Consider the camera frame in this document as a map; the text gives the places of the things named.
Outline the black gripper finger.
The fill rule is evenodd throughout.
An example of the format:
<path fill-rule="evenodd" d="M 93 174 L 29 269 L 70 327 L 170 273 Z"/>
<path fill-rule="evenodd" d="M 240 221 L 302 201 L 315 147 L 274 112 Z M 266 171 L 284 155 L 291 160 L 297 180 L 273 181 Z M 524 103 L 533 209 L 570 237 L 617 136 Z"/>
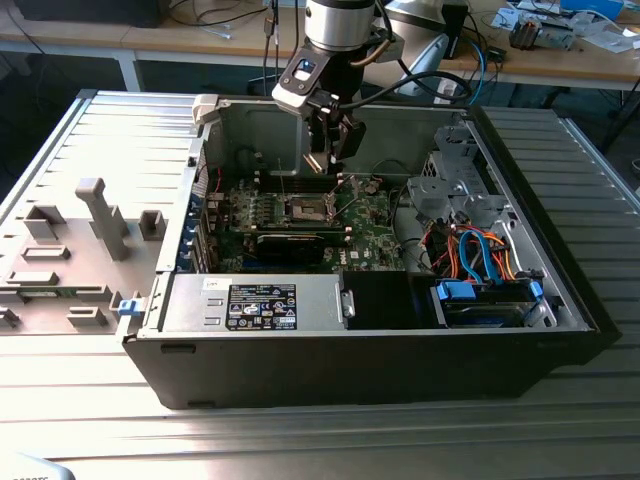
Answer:
<path fill-rule="evenodd" d="M 343 118 L 339 123 L 339 159 L 356 155 L 366 133 L 364 122 L 356 118 Z"/>
<path fill-rule="evenodd" d="M 309 133 L 309 152 L 305 161 L 316 174 L 338 174 L 340 166 L 332 162 L 332 141 L 327 116 L 315 113 L 307 119 Z"/>

